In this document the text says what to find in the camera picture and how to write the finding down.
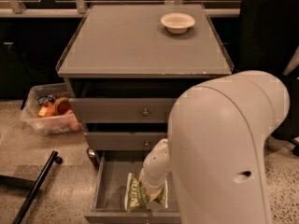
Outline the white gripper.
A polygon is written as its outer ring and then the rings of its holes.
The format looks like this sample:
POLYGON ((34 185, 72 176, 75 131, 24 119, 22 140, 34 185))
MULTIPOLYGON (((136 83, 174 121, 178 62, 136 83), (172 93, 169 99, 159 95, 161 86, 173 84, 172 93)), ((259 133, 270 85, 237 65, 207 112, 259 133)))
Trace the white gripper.
POLYGON ((146 193, 151 200, 155 200, 160 194, 166 191, 167 179, 165 175, 161 177, 152 177, 142 169, 139 174, 139 181, 146 189, 146 193))

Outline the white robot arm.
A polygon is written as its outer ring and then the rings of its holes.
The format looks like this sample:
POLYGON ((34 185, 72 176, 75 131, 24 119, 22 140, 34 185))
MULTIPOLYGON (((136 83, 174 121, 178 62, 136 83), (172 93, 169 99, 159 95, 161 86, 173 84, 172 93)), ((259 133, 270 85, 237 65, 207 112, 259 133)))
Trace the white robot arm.
POLYGON ((143 174, 151 187, 172 177, 181 224, 272 224, 263 147, 289 107, 283 83, 261 71, 196 85, 173 105, 168 141, 143 174))

